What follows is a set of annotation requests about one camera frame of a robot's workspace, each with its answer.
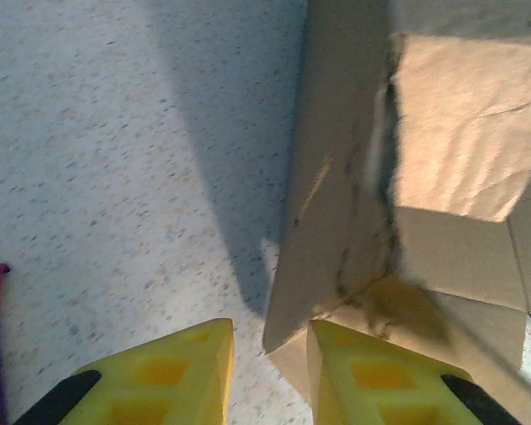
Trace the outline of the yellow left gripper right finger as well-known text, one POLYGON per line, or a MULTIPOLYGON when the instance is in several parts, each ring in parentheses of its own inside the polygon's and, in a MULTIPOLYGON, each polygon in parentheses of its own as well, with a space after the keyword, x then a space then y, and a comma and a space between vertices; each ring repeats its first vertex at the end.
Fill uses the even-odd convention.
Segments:
POLYGON ((307 366, 314 425, 520 425, 466 371, 331 321, 307 366))

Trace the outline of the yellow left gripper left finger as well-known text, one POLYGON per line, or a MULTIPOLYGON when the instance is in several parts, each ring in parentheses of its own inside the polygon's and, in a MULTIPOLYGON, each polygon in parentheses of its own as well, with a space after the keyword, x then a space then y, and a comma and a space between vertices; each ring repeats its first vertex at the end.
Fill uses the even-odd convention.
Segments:
POLYGON ((227 425, 234 368, 228 318, 87 364, 13 425, 227 425))

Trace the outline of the brown cardboard box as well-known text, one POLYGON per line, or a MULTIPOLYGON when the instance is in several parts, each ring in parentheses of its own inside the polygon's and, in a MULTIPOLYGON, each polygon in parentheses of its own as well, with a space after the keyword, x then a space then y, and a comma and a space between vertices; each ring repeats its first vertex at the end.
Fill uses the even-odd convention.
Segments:
POLYGON ((531 0, 307 0, 300 66, 268 357, 312 407, 331 321, 531 425, 531 0))

